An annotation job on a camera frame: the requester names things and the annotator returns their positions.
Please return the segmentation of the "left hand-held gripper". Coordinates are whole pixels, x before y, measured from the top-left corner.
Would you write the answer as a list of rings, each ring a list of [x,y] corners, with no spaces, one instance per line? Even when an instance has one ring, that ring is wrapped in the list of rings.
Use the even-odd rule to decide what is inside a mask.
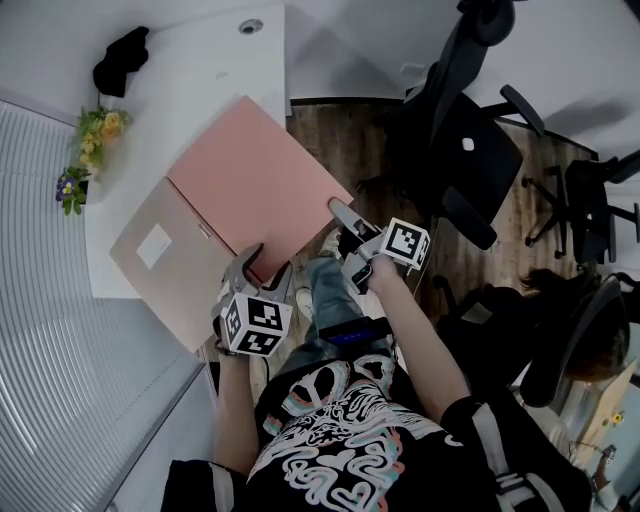
[[[212,323],[222,348],[231,354],[271,357],[287,337],[293,308],[287,303],[293,266],[285,263],[268,285],[261,285],[252,264],[264,247],[256,243],[239,253],[225,271],[212,309]]]

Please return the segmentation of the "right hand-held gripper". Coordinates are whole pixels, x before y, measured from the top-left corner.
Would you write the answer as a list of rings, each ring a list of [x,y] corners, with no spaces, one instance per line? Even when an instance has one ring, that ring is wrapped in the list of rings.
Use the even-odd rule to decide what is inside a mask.
[[[344,227],[339,249],[343,258],[341,271],[346,282],[359,294],[368,292],[372,275],[372,261],[388,256],[396,265],[404,266],[406,274],[420,271],[430,246],[429,233],[413,224],[392,218],[380,229],[366,221],[339,198],[331,198],[328,208]]]

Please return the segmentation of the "beige file box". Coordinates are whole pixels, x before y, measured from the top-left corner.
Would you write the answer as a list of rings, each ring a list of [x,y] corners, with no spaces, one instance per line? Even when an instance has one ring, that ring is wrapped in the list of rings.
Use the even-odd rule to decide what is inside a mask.
[[[218,190],[193,207],[161,179],[135,211],[110,256],[149,309],[190,352],[212,335],[211,309],[248,217],[246,190]]]

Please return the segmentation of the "pink file box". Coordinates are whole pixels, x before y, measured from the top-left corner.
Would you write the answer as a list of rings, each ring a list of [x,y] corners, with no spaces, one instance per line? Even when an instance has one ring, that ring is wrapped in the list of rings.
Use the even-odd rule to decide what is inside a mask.
[[[351,194],[249,97],[223,112],[168,173],[217,238],[267,281],[333,219],[328,203]]]

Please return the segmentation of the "person's right forearm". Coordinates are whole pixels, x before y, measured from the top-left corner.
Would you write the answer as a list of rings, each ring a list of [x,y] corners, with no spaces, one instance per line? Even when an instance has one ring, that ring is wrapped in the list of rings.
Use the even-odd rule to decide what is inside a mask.
[[[394,262],[379,255],[371,264],[368,287],[381,303],[427,417],[439,423],[453,403],[470,396],[465,377]]]

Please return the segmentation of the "person's left forearm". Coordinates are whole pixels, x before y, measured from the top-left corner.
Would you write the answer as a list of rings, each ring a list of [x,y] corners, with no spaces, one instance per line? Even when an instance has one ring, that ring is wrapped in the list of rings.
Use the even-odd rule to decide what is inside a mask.
[[[249,359],[221,355],[215,462],[249,476],[259,453]]]

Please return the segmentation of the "blue jeans leg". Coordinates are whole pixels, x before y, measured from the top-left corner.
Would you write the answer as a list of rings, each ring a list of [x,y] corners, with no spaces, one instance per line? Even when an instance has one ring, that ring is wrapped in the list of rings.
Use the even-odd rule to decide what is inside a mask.
[[[390,357],[386,338],[372,341],[362,349],[341,348],[320,338],[320,331],[364,316],[346,287],[335,255],[322,251],[307,266],[312,301],[312,321],[304,343],[291,352],[279,374],[333,359],[353,360],[373,353]]]

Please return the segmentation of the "black device with blue screen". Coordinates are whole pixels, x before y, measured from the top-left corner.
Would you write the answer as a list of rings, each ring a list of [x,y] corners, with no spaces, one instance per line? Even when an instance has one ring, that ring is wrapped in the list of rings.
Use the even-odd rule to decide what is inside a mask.
[[[372,319],[367,316],[319,331],[322,340],[336,346],[367,344],[391,334],[391,326],[385,317]]]

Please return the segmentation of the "black office chair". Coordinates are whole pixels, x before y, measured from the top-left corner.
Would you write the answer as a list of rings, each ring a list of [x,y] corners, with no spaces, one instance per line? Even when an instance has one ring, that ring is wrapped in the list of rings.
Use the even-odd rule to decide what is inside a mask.
[[[631,211],[608,202],[605,185],[621,184],[640,173],[640,150],[618,159],[598,162],[574,160],[562,170],[558,166],[548,169],[556,178],[556,192],[551,193],[539,181],[524,177],[521,186],[534,187],[551,206],[552,215],[540,231],[525,238],[525,245],[533,246],[554,227],[560,228],[560,243],[554,257],[567,255],[567,237],[573,240],[573,254],[580,265],[611,263],[617,260],[615,219],[621,218],[634,225],[636,241],[640,243],[640,204]]]
[[[492,222],[523,162],[497,118],[520,115],[537,134],[544,123],[512,86],[503,102],[481,107],[465,94],[478,77],[490,48],[515,24],[519,0],[460,0],[461,17],[422,89],[385,124],[386,149],[402,192],[425,216],[446,218],[467,240],[489,249],[497,234]],[[474,141],[465,151],[462,139]]]
[[[545,407],[562,382],[571,379],[565,374],[568,359],[597,313],[617,299],[626,307],[618,276],[605,279],[586,310],[571,318],[571,336],[557,348],[543,346],[535,336],[527,289],[486,284],[457,302],[442,276],[435,277],[434,285],[443,291],[448,311],[436,330],[473,393],[489,395],[517,386],[527,405]]]

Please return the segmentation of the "black printed T-shirt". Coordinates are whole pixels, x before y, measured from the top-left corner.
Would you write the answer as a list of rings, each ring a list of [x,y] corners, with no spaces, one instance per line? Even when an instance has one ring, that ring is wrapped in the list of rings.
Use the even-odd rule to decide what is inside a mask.
[[[161,512],[591,512],[588,477],[506,390],[425,417],[392,359],[274,378],[255,410],[247,475],[174,461]]]

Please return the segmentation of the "purple flower potted plant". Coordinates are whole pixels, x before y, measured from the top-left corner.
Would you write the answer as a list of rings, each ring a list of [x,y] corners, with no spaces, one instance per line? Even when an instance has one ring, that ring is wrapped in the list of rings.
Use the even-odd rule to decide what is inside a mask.
[[[86,168],[67,167],[56,183],[55,200],[64,214],[81,215],[86,205],[91,173]]]

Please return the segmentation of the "white window blinds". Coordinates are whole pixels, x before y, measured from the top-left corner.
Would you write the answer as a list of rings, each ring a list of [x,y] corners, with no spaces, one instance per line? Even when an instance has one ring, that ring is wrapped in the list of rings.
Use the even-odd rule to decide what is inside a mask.
[[[143,301],[93,295],[55,199],[72,135],[0,101],[0,512],[103,510],[200,366]]]

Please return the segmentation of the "yellow flower bouquet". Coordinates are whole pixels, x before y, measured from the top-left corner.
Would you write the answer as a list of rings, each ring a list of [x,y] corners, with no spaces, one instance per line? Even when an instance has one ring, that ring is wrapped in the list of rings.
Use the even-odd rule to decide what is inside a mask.
[[[89,172],[100,172],[107,150],[129,124],[129,113],[122,109],[82,109],[72,142],[77,162]]]

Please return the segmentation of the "black cloth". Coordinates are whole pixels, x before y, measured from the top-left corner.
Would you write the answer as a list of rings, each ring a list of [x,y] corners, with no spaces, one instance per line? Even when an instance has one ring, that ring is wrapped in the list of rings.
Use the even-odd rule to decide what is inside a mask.
[[[139,26],[106,48],[104,58],[93,69],[93,81],[101,95],[125,96],[127,75],[138,72],[149,58],[149,32],[147,27]]]

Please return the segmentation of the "cardboard panel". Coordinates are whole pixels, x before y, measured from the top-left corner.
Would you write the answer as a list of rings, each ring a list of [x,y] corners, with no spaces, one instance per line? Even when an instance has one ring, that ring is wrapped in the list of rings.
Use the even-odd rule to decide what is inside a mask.
[[[637,366],[638,359],[634,358],[616,378],[603,388],[595,412],[580,439],[580,448],[594,450],[595,446],[600,446],[614,424],[613,417],[618,412],[618,406],[624,398]]]

